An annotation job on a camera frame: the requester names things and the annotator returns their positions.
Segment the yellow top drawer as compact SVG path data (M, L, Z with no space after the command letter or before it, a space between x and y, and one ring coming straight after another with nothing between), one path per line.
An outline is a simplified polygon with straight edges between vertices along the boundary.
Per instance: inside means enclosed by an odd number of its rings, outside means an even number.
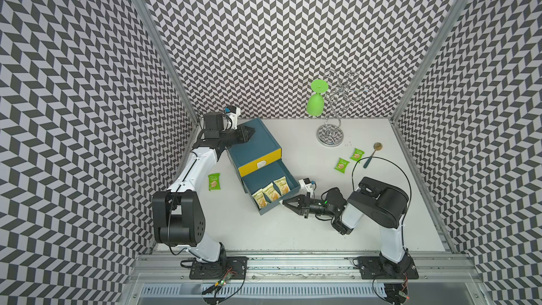
M267 165L270 165L271 163L274 163L278 160L282 159L282 149L278 148L275 151L272 151L261 158L257 158L254 160L249 161L248 163L241 165L241 167L238 168L240 177L245 177Z

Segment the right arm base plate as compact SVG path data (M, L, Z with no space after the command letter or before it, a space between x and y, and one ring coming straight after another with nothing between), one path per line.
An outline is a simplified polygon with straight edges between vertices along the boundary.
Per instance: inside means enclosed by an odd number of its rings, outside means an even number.
M405 254L399 263L395 263L382 255L360 256L356 258L357 266L363 280L397 279L417 280L419 273L413 258Z

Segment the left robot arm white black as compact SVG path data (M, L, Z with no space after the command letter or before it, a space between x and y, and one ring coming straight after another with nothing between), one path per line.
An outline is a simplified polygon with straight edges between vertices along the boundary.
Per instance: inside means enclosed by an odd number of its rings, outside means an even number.
M192 145L179 177L152 197L155 241L169 248L180 246L200 263L224 260L223 245L206 234L206 219L198 191L221 154L233 145L249 142L255 131L238 125L241 109L229 105L223 112L203 116L204 127Z

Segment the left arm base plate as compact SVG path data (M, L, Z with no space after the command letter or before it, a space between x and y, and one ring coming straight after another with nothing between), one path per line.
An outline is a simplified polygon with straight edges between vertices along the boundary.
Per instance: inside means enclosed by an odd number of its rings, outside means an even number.
M246 276L248 258L246 256L227 257L214 263L201 263L195 261L190 269L191 280L219 280L227 274L231 279L242 280Z

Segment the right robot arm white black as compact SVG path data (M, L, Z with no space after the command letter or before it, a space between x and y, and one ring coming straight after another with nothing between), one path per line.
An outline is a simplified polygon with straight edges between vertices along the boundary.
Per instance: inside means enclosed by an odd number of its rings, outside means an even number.
M396 186L364 177L347 199L335 187L324 192L320 199L308 192L285 199L282 205L304 218L310 214L323 216L341 235L351 234L362 217L367 217L381 229L381 263L399 265L405 262L407 249L402 227L409 196Z

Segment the teal drawer cabinet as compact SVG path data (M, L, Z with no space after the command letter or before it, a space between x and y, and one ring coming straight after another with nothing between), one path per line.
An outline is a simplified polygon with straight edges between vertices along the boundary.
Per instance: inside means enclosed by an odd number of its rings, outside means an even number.
M237 169L238 174L238 168L241 167L241 165L244 165L251 160L261 158L262 156L281 148L262 119L255 118L240 124L240 126L241 125L254 128L255 134L251 137L249 142L233 145L228 150L230 160Z

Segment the green cookie packet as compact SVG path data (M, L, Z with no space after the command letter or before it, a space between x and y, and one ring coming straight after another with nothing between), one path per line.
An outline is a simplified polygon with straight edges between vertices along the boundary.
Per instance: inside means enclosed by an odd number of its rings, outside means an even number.
M208 175L208 188L210 191L220 190L220 173L213 173Z
M361 158L363 158L365 152L361 149L358 149L358 148L354 148L354 151L352 153L352 155L350 156L350 160L354 161L354 162L358 162L360 161Z
M350 164L350 161L344 158L339 158L339 160L337 161L337 164L335 165L335 170L344 174L349 164Z

